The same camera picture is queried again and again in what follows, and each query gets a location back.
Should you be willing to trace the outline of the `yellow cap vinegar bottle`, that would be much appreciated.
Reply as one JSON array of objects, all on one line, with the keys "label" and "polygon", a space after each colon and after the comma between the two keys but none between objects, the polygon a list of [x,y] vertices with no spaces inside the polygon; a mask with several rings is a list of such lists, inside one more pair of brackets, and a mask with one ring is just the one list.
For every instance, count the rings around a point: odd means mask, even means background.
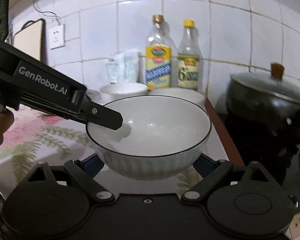
[{"label": "yellow cap vinegar bottle", "polygon": [[199,62],[202,54],[199,48],[198,31],[194,20],[183,21],[183,36],[178,47],[178,87],[199,89]]}]

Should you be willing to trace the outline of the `white plastic seasoning bag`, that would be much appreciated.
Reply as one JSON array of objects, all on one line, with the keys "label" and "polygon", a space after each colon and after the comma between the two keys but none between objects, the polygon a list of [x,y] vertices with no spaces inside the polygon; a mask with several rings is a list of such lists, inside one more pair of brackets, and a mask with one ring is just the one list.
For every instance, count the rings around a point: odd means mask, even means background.
[{"label": "white plastic seasoning bag", "polygon": [[139,52],[128,50],[107,59],[109,83],[132,83],[139,78]]}]

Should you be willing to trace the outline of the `black pot with lid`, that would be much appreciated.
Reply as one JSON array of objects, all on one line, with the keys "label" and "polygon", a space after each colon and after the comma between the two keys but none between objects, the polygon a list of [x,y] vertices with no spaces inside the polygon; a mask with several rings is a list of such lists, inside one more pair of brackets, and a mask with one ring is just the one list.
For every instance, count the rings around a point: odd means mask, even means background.
[{"label": "black pot with lid", "polygon": [[225,105],[245,161],[259,161],[282,181],[300,144],[300,87],[284,79],[283,65],[273,62],[270,68],[232,74]]}]

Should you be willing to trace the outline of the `large white ribbed bowl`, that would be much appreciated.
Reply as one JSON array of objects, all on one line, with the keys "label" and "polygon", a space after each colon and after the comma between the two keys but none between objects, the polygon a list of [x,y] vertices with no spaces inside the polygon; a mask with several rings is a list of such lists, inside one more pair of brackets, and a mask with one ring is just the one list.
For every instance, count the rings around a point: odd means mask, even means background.
[{"label": "large white ribbed bowl", "polygon": [[128,98],[132,96],[147,95],[149,87],[143,83],[114,83],[100,88],[103,102]]}]

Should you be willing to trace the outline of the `white wall socket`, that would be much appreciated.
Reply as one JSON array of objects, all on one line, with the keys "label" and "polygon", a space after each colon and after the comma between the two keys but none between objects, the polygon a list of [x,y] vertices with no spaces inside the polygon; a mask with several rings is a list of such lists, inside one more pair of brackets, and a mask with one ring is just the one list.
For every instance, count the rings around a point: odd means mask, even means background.
[{"label": "white wall socket", "polygon": [[65,46],[65,25],[57,25],[49,29],[49,48],[56,49]]}]

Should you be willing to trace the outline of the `floral tablecloth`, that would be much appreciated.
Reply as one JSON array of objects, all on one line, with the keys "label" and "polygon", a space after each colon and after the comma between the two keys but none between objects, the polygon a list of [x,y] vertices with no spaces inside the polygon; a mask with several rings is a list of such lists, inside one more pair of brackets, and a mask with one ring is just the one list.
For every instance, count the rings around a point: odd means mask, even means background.
[{"label": "floral tablecloth", "polygon": [[[58,166],[70,160],[83,160],[94,153],[86,125],[44,115],[30,108],[16,111],[14,123],[5,132],[4,142],[0,146],[0,193],[7,198],[41,161]],[[213,123],[202,153],[213,160],[228,157]],[[183,172],[166,179],[136,180],[122,176],[104,164],[95,180],[114,195],[157,194],[183,193],[200,182],[201,176],[192,164]]]}]

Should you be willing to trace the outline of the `beige cutting board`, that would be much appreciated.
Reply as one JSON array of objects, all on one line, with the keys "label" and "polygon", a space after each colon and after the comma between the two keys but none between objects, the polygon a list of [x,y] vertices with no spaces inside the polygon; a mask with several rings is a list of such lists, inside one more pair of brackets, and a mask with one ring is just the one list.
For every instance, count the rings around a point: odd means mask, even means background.
[{"label": "beige cutting board", "polygon": [[46,21],[40,18],[27,21],[13,36],[13,46],[42,63],[47,63]]}]

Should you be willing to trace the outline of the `yellow label cooking wine bottle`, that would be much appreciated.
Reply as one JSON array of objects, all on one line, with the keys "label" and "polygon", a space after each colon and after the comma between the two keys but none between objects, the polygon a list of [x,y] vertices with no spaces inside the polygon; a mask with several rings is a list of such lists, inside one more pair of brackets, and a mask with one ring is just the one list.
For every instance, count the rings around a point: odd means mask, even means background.
[{"label": "yellow label cooking wine bottle", "polygon": [[145,47],[145,83],[149,90],[171,86],[173,57],[176,52],[164,16],[161,14],[153,15],[152,23]]}]

